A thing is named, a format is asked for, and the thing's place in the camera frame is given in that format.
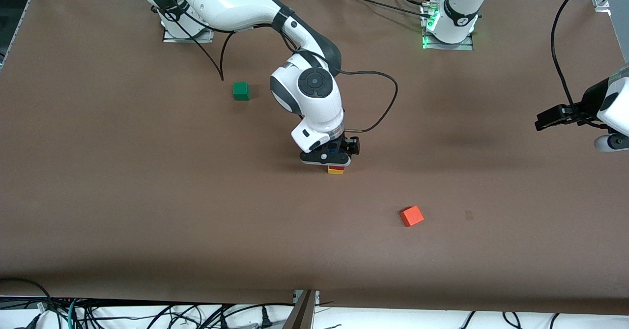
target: wooden block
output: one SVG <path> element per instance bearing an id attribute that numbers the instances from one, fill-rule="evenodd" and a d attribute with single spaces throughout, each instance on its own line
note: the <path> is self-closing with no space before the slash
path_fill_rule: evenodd
<path id="1" fill-rule="evenodd" d="M 422 215 L 422 211 L 420 211 L 417 205 L 402 211 L 400 217 L 402 217 L 402 221 L 406 227 L 413 226 L 424 220 L 424 215 Z"/>
<path id="2" fill-rule="evenodd" d="M 332 165 L 328 166 L 328 174 L 343 174 L 344 170 L 345 170 L 344 166 L 341 166 L 341 167 L 332 166 Z"/>

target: red block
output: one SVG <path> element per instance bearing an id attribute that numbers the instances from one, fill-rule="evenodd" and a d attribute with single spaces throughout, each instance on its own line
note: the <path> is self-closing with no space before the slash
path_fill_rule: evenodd
<path id="1" fill-rule="evenodd" d="M 402 211 L 400 217 L 402 217 L 402 221 L 404 221 L 404 226 L 406 227 L 413 226 L 424 220 L 424 215 L 422 215 L 422 211 L 420 211 L 417 205 Z"/>

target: green cube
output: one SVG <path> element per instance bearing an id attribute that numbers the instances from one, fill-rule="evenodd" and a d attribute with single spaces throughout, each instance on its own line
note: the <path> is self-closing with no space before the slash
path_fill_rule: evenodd
<path id="1" fill-rule="evenodd" d="M 233 88 L 234 99 L 237 101 L 248 101 L 250 99 L 249 96 L 249 85 L 245 81 L 234 82 Z"/>

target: white floor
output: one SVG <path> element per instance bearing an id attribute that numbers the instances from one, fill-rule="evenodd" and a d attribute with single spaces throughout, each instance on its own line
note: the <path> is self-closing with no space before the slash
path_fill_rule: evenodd
<path id="1" fill-rule="evenodd" d="M 97 317 L 110 316 L 154 316 L 163 306 L 143 307 L 102 307 L 94 312 Z M 179 306 L 173 313 L 179 313 L 189 306 Z M 213 313 L 218 306 L 201 306 L 202 319 Z M 272 322 L 285 320 L 291 307 L 269 307 L 269 319 Z M 39 313 L 38 309 L 6 309 L 0 311 L 0 329 L 17 329 L 25 327 Z M 193 320 L 199 319 L 196 310 L 189 311 Z M 465 311 L 423 311 L 413 309 L 366 309 L 366 308 L 329 308 L 319 307 L 314 315 L 313 329 L 329 329 L 341 325 L 340 329 L 458 329 L 469 312 Z M 548 329 L 550 313 L 518 313 L 524 329 Z M 145 329 L 151 318 L 143 320 L 101 320 L 105 329 Z M 170 317 L 164 315 L 153 325 L 153 329 L 166 329 Z M 260 308 L 249 309 L 227 318 L 230 329 L 251 327 L 261 322 Z M 179 320 L 173 329 L 195 329 L 191 322 Z M 478 312 L 469 323 L 467 329 L 510 329 L 500 312 Z M 41 316 L 37 329 L 58 329 L 56 316 L 47 312 Z M 629 329 L 629 316 L 602 315 L 560 315 L 555 321 L 554 329 Z"/>

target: circular joint cap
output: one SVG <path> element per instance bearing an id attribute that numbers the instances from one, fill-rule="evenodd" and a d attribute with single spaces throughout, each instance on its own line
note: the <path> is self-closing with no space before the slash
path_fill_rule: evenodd
<path id="1" fill-rule="evenodd" d="M 299 75 L 299 90 L 308 97 L 325 98 L 332 93 L 332 75 L 320 67 L 311 67 Z"/>

